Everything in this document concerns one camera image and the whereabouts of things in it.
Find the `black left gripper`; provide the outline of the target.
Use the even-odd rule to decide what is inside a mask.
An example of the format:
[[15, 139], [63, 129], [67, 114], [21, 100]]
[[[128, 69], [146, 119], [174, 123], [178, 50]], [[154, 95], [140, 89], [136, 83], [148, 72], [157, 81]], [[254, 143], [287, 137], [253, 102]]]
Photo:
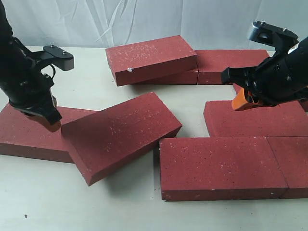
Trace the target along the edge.
[[54, 76], [42, 73], [47, 66], [62, 69], [61, 48], [50, 45], [33, 52], [13, 36], [1, 38], [0, 88], [9, 98], [9, 104], [28, 117], [54, 125], [62, 116], [51, 93]]

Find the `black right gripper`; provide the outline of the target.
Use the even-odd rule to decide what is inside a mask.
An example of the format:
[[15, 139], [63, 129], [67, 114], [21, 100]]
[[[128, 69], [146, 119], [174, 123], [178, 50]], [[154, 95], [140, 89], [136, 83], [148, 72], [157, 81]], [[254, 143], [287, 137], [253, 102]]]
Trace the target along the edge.
[[287, 54], [275, 53], [259, 66], [226, 68], [223, 84], [242, 87], [232, 100], [235, 111], [277, 106], [308, 99], [308, 40], [293, 46]]

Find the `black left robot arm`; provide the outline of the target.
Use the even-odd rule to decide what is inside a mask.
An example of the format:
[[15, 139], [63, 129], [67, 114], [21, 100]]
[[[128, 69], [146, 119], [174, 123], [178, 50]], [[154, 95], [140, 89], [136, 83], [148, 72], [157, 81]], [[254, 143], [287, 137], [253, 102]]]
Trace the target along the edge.
[[29, 51], [17, 38], [0, 6], [0, 88], [9, 104], [28, 118], [48, 129], [58, 129], [62, 116], [51, 93], [53, 78], [41, 72], [36, 53]]

